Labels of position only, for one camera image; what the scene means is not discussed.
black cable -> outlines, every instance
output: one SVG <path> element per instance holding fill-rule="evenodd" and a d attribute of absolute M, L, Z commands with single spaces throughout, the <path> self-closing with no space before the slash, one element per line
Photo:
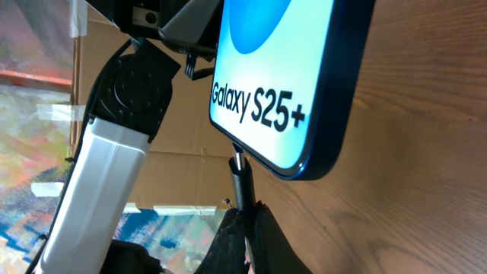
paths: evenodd
<path fill-rule="evenodd" d="M 86 108 L 84 109 L 84 114 L 83 114 L 83 123 L 81 124 L 81 134 L 80 134 L 80 139 L 78 140 L 78 146 L 76 147 L 76 152 L 74 155 L 74 162 L 71 164 L 69 168 L 69 173 L 68 173 L 68 179 L 64 183 L 61 194 L 59 196 L 59 201 L 58 201 L 58 206 L 56 208 L 56 211 L 54 212 L 53 216 L 53 221 L 51 222 L 51 225 L 49 227 L 49 231 L 47 232 L 46 238 L 49 239 L 49 236 L 51 235 L 51 232 L 53 231 L 54 228 L 54 223 L 56 222 L 56 219 L 59 214 L 59 209 L 61 208 L 62 201 L 64 199 L 66 190 L 68 189 L 68 184 L 69 181 L 71 180 L 71 176 L 73 174 L 73 170 L 75 169 L 76 162 L 78 161 L 78 157 L 81 151 L 81 146 L 83 145 L 83 135 L 84 131 L 86 130 L 86 125 L 88 124 L 88 120 L 90 119 L 90 108 L 94 103 L 95 95 L 97 93 L 98 86 L 100 85 L 101 77 L 104 74 L 104 72 L 112 65 L 112 63 L 115 61 L 115 59 L 119 58 L 123 52 L 125 52 L 129 46 L 132 45 L 131 40 L 127 40 L 113 55 L 108 59 L 107 63 L 105 66 L 101 69 L 100 74 L 98 74 L 97 79 L 94 81 L 93 87 L 90 91 L 90 95 L 88 97 L 88 102 L 86 103 Z M 36 256 L 32 259 L 32 262 L 30 263 L 29 267 L 27 267 L 27 270 L 25 271 L 25 274 L 31 274 L 35 267 L 37 266 L 40 256 L 42 255 L 42 252 L 44 251 L 44 248 L 46 247 L 47 240 L 43 242 L 43 244 L 40 246 L 39 250 L 37 251 Z"/>

blue circle on screen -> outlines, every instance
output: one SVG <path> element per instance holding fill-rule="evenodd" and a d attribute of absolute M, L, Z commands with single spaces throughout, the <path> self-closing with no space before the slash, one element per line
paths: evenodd
<path fill-rule="evenodd" d="M 231 40 L 239 53 L 247 54 L 253 53 L 267 41 L 284 16 L 291 0 L 230 2 Z"/>

cardboard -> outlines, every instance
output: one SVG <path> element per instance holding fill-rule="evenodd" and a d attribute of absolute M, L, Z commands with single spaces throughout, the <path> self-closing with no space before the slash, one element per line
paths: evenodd
<path fill-rule="evenodd" d="M 100 70 L 128 38 L 93 8 L 88 8 L 88 35 L 79 37 L 76 44 L 74 104 L 87 103 Z M 186 56 L 168 50 L 160 41 L 151 42 L 177 60 L 182 68 L 173 80 L 170 106 L 151 143 L 129 202 L 139 208 L 165 205 L 227 207 L 222 200 L 234 200 L 228 168 L 233 150 L 231 141 L 209 122 L 212 78 L 191 81 L 184 74 Z M 197 68 L 213 65 L 198 60 Z M 73 122 L 73 148 L 78 143 L 80 130 L 80 123 Z"/>

wood grain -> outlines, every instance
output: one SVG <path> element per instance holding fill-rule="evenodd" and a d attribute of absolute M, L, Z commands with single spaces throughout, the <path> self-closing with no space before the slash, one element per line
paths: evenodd
<path fill-rule="evenodd" d="M 487 272 L 486 122 L 487 1 L 377 0 L 335 167 L 256 198 L 315 273 Z"/>

phone screen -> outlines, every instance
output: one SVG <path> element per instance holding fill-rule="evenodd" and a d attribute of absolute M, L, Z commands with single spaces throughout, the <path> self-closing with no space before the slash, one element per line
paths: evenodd
<path fill-rule="evenodd" d="M 313 127 L 333 0 L 226 0 L 210 119 L 272 168 L 296 168 Z"/>

